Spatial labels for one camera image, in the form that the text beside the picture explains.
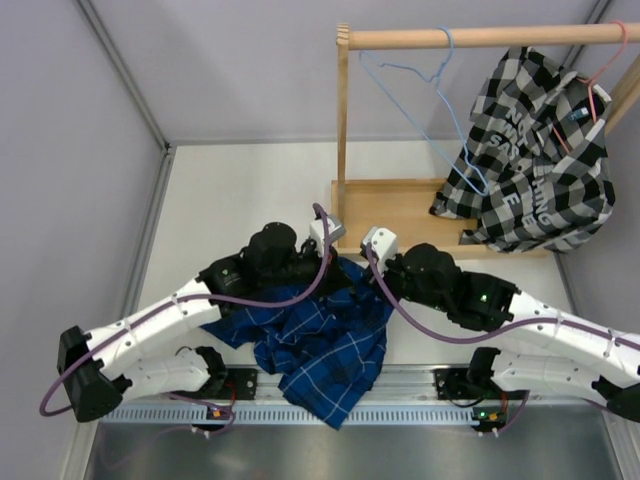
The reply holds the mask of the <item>blue plaid shirt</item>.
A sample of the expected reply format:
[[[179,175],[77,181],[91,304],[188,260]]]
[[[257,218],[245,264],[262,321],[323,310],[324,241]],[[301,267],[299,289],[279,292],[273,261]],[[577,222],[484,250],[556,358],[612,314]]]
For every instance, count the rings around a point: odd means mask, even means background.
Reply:
[[[333,429],[377,380],[392,314],[363,267],[337,263],[349,280],[344,289],[283,308],[246,307],[204,327],[234,349],[252,344],[257,365],[280,375],[283,397]]]

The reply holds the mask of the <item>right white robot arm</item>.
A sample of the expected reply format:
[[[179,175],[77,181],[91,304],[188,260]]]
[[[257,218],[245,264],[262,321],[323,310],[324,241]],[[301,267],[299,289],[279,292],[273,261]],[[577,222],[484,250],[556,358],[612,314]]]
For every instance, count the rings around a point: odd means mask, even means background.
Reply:
[[[430,244],[401,254],[374,240],[363,255],[383,297],[416,330],[475,346],[465,373],[472,394],[572,396],[638,421],[638,335],[553,307],[499,277],[464,271]]]

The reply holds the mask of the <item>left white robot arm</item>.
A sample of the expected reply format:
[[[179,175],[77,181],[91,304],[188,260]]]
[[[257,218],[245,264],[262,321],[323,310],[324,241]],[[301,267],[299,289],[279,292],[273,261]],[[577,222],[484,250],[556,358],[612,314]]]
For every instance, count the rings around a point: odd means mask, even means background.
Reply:
[[[283,308],[293,300],[267,300],[274,287],[300,286],[302,298],[323,296],[349,285],[333,243],[345,227],[334,216],[316,218],[308,238],[272,222],[238,253],[214,261],[183,287],[150,307],[104,327],[74,326],[59,338],[57,371],[80,423],[101,419],[140,397],[184,393],[213,399],[223,393],[227,369],[212,347],[172,357],[153,349],[198,327],[219,323],[245,306]]]

